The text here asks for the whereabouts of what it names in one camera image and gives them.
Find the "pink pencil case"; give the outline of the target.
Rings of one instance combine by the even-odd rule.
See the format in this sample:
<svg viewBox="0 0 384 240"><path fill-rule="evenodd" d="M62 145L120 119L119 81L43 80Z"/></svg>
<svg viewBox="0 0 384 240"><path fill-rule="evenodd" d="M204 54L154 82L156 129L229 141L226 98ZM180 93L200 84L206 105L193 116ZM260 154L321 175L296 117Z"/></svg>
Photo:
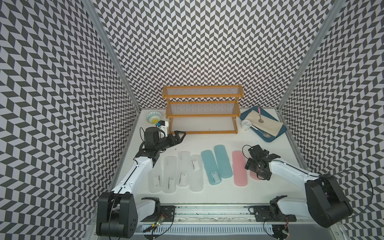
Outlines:
<svg viewBox="0 0 384 240"><path fill-rule="evenodd" d="M262 179L259 178L258 174L255 172L250 171L250 177L254 180L260 181Z"/></svg>
<svg viewBox="0 0 384 240"><path fill-rule="evenodd" d="M233 151L233 175L237 187L245 187L248 184L248 174L245 169L246 161L241 151Z"/></svg>

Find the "teal pencil case plain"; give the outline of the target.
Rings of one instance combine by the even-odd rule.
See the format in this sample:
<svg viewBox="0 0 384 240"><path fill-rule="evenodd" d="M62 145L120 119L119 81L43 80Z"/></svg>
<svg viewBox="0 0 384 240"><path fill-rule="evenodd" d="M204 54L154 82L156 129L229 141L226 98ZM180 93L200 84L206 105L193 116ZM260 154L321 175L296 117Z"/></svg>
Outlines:
<svg viewBox="0 0 384 240"><path fill-rule="evenodd" d="M214 146L214 152L219 168L219 173L222 179L228 179L233 176L233 170L230 164L230 159L224 145Z"/></svg>

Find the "teal pencil case with label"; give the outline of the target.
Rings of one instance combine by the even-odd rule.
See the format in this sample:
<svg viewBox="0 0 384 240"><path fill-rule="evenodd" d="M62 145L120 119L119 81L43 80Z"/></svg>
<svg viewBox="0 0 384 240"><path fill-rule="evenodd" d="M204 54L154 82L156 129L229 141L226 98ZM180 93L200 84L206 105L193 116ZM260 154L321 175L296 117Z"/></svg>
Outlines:
<svg viewBox="0 0 384 240"><path fill-rule="evenodd" d="M213 152L211 150L205 150L201 152L201 156L210 185L215 186L220 184L222 179Z"/></svg>

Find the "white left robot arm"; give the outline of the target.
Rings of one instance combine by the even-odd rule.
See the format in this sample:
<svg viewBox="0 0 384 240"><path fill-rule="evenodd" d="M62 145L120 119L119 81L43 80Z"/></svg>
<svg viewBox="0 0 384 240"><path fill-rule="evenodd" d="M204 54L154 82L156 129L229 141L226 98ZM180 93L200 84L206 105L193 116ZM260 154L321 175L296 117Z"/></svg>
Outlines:
<svg viewBox="0 0 384 240"><path fill-rule="evenodd" d="M137 205L135 193L155 166L160 154L181 144L186 135L183 131L168 134L158 127L149 127L144 131L144 138L133 158L134 164L127 175L98 199L97 236L129 239L134 235L139 222L159 216L161 203L158 198L142 198Z"/></svg>

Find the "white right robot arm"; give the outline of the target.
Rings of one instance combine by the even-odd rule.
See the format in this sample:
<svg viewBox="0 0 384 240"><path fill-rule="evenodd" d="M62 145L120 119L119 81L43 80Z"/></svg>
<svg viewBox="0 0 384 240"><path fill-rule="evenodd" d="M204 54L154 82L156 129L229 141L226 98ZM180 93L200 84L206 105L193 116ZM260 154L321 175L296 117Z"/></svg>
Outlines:
<svg viewBox="0 0 384 240"><path fill-rule="evenodd" d="M305 198L290 198L280 195L270 200L269 205L254 208L257 222L295 221L297 216L311 218L323 228L328 228L353 214L336 177L311 173L271 154L256 145L248 149L250 157L245 169L262 181L279 176L305 193Z"/></svg>

